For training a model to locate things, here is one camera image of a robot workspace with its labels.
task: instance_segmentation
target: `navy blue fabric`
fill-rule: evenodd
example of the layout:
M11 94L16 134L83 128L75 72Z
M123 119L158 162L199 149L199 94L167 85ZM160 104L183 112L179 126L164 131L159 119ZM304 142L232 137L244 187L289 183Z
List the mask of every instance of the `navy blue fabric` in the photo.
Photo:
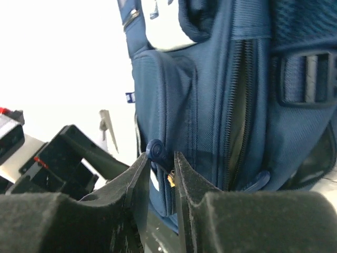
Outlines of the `navy blue fabric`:
M206 180L225 188L229 141L225 126L233 96L231 80L240 75L237 59L242 57L236 49L249 41L252 48L246 50L254 62L253 116L234 189L241 190L260 171L268 170L271 179L263 190L279 190L329 122L337 130L337 106L281 105L276 99L277 62L286 59L285 99L303 100L306 61L296 52L337 45L337 5L329 0L171 0L168 4L172 1L179 1L181 28L197 44L173 52L151 49L142 13L126 29L142 151L151 139L160 139L169 153L183 152ZM127 2L129 10L141 8L139 0ZM121 8L122 19L125 13ZM319 68L318 84L325 84L327 66L322 63ZM167 175L153 165L159 191L150 181L150 210L177 232Z

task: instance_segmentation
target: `blue tag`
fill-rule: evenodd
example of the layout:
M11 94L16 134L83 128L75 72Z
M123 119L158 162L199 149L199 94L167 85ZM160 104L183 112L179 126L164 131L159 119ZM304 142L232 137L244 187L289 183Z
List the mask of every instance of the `blue tag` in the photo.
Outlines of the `blue tag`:
M128 104L132 104L136 102L136 98L135 98L135 93L134 92L126 92L126 100Z

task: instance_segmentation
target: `blue zipper pull tab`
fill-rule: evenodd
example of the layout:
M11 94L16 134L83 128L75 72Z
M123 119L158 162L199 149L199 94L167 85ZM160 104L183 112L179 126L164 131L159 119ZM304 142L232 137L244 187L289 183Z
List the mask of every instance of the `blue zipper pull tab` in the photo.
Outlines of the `blue zipper pull tab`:
M270 180L270 173L267 170L261 171L257 176L248 183L241 191L244 192L256 192L261 190Z
M153 139L146 146L146 155L154 163L158 164L166 174L170 174L173 168L173 159L170 159L161 140Z

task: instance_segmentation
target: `zipper teeth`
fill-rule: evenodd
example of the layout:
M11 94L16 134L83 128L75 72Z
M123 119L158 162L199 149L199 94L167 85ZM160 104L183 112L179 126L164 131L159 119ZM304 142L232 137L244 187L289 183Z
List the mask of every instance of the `zipper teeth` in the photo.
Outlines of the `zipper teeth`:
M240 70L240 62L243 52L243 42L238 41L234 45L234 59L233 59L233 66L232 66L232 76L231 76L231 83L230 83L230 97L227 105L227 114L226 114L226 126L225 126L225 167L226 170L226 177L223 178L223 188L224 191L229 190L229 177L230 177L230 158L231 158L231 147L230 147L230 137L231 137L231 127L232 127L232 118L233 118L233 110L234 110L234 103L235 103L235 96L237 90L237 81L239 78L239 70Z
M244 157L247 150L248 145L248 139L249 139L249 131L251 128L251 115L252 115L252 86L253 86L253 42L252 41L246 41L245 47L244 47L244 53L245 53L245 65L246 65L246 111L245 111L245 124L244 124L244 133L243 133L243 141L241 146L241 151L239 154L239 158L237 160L236 166L235 166L235 173L233 180L231 182L231 185L229 186L229 189L231 189L236 182L237 176L239 174L240 168L243 164Z

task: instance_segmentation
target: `backpack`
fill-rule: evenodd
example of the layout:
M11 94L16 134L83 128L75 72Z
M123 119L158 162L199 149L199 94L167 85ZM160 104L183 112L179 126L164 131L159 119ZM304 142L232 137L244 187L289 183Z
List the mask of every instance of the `backpack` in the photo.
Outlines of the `backpack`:
M178 233L174 151L224 191L309 190L333 169L336 1L118 6L138 152L152 160L149 209L167 226Z

